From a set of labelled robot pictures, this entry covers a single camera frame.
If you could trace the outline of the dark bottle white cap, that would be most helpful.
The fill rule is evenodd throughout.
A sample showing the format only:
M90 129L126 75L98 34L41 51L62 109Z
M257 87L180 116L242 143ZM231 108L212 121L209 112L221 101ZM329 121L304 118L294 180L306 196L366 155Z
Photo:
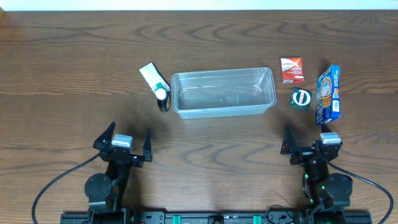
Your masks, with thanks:
M166 113L170 109L170 95L169 92L163 88L156 90L157 105L161 112Z

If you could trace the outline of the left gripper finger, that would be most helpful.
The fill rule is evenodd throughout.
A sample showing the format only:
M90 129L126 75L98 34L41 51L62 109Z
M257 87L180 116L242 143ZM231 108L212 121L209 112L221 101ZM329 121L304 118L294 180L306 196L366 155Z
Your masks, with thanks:
M94 141L93 147L97 150L103 150L111 144L116 123L113 121L108 128Z
M151 130L150 129L147 131L142 151L143 151L144 161L152 162L153 157L152 157Z

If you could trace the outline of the red medicine box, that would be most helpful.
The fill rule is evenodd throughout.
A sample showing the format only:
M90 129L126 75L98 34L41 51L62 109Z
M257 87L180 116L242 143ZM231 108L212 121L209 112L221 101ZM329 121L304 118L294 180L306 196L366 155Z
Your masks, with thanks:
M281 57L280 58L281 82L303 83L305 81L303 73L302 57Z

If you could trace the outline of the clear plastic container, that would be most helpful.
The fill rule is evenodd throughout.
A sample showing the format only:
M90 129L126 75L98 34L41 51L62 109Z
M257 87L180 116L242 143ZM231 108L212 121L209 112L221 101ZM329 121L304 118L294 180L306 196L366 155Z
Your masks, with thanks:
M172 76L172 108L182 119L263 114L276 103L273 74L267 67Z

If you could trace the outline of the blue medicine box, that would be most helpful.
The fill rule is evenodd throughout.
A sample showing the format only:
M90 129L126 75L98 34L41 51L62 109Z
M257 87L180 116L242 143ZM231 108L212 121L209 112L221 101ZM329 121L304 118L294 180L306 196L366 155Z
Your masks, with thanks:
M340 116L340 67L330 65L317 80L315 124L327 124Z

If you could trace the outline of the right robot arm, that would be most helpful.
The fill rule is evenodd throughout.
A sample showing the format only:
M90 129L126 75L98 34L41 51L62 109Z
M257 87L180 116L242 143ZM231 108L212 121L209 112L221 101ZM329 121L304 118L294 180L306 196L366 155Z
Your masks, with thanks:
M338 157L343 142L336 132L322 125L311 146L299 146L290 125L285 126L280 153L290 164L303 167L302 185L311 204L294 215L294 223L347 223L353 180L346 174L330 173L328 163Z

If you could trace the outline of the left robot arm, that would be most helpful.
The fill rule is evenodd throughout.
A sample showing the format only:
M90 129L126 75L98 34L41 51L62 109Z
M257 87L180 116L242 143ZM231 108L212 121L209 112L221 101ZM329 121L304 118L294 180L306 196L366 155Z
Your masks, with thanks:
M152 161L151 131L148 130L142 154L133 154L133 137L113 134L116 123L108 128L93 143L99 157L108 163L104 173L97 173L85 183L88 197L88 223L132 223L134 212L123 207L123 195L132 167L142 167Z

